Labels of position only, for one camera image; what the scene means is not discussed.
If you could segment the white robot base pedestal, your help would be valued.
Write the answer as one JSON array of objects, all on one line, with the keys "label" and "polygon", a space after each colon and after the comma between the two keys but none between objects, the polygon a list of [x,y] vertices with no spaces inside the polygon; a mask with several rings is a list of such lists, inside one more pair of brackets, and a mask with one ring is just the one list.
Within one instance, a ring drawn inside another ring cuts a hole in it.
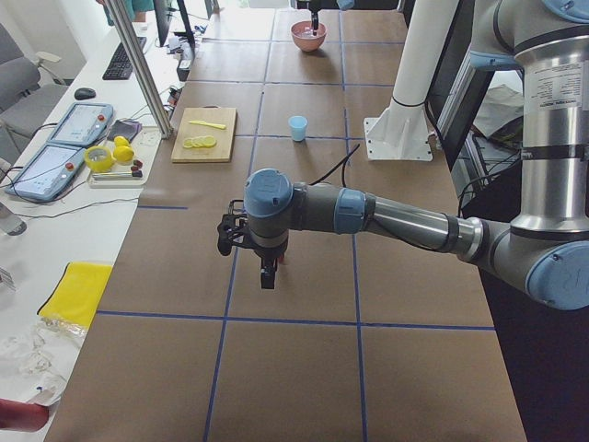
[{"label": "white robot base pedestal", "polygon": [[458,4],[457,0],[415,2],[390,104],[379,117],[364,120],[370,160],[433,159],[425,101]]}]

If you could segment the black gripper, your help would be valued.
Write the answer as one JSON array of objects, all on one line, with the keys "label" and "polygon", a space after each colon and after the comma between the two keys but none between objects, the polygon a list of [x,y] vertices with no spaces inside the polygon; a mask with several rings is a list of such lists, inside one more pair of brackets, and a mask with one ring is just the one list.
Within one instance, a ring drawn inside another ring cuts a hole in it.
[{"label": "black gripper", "polygon": [[277,247],[264,248],[254,241],[248,226],[242,199],[229,202],[227,212],[217,226],[217,249],[222,256],[228,256],[234,247],[253,250],[260,258],[260,285],[262,289],[273,289],[279,263],[283,263],[287,240]]}]

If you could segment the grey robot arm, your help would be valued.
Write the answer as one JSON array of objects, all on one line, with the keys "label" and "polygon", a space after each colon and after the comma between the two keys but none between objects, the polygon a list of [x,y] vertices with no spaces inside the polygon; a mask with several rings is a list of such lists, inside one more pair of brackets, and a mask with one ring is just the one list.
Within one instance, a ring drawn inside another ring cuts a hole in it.
[{"label": "grey robot arm", "polygon": [[243,212],[226,213],[217,228],[221,254],[254,250],[261,285],[271,288],[291,231],[368,231],[453,253],[550,308],[586,307],[588,5],[478,1],[471,60],[524,71],[521,204],[512,221],[462,219],[261,169],[245,184]]}]

